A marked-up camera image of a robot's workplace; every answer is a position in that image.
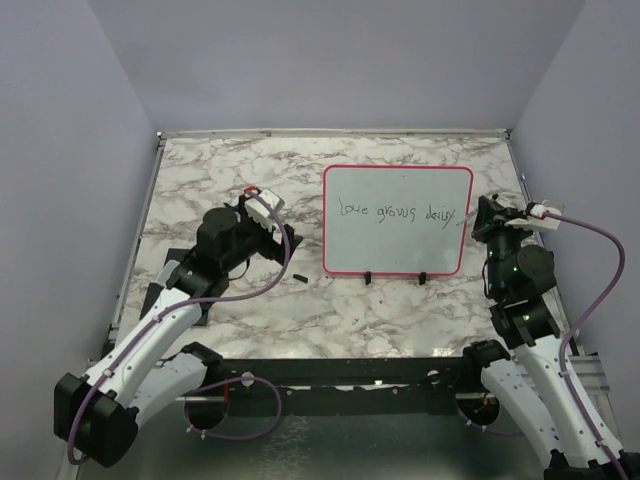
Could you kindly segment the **white marker pen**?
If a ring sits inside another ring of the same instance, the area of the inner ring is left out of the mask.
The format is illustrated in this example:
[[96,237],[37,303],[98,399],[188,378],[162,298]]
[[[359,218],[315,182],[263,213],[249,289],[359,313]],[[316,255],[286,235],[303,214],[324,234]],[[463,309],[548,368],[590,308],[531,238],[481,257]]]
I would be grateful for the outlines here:
[[472,218],[474,218],[474,216],[475,216],[475,211],[470,212],[462,220],[456,223],[456,226],[467,224]]

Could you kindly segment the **black marker cap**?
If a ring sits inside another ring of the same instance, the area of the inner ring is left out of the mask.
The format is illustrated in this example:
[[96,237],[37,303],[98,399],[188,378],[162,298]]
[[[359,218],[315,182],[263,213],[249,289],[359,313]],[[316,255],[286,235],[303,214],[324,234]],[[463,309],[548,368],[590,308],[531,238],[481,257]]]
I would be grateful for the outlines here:
[[308,280],[308,278],[306,276],[303,276],[303,275],[300,275],[300,274],[293,274],[293,278],[298,280],[298,281],[300,281],[300,282],[303,282],[305,284],[309,282],[309,280]]

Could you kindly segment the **red framed whiteboard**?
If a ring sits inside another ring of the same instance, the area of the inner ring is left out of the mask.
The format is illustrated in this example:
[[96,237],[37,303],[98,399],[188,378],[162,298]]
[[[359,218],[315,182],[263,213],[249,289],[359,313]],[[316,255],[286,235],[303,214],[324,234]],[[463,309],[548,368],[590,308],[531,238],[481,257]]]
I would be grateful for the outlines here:
[[334,275],[450,276],[461,267],[473,171],[331,165],[323,173],[323,268]]

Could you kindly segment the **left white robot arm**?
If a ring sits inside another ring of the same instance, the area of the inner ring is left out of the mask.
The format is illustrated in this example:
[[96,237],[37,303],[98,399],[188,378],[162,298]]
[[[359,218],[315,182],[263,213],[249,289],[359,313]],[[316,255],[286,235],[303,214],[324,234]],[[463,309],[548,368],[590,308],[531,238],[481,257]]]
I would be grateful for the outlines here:
[[206,395],[220,385],[211,353],[190,347],[159,363],[169,347],[215,303],[229,303],[229,274],[255,254],[289,264],[302,238],[282,222],[281,197],[251,187],[236,205],[207,211],[194,246],[168,263],[160,292],[133,330],[84,374],[67,373],[54,387],[53,430],[66,443],[67,460],[111,467],[132,446],[139,429],[184,393]]

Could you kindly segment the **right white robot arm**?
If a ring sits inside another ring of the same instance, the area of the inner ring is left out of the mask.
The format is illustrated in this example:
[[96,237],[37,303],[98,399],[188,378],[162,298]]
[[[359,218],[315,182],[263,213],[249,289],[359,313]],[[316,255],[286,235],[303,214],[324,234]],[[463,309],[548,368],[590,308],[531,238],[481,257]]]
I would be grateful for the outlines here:
[[562,334],[543,296],[557,282],[551,251],[524,241],[566,221],[551,203],[523,210],[497,196],[478,200],[471,236],[485,244],[484,294],[499,338],[463,351],[461,383],[488,390],[530,442],[546,479],[636,479],[639,455],[624,449],[598,413],[567,357]]

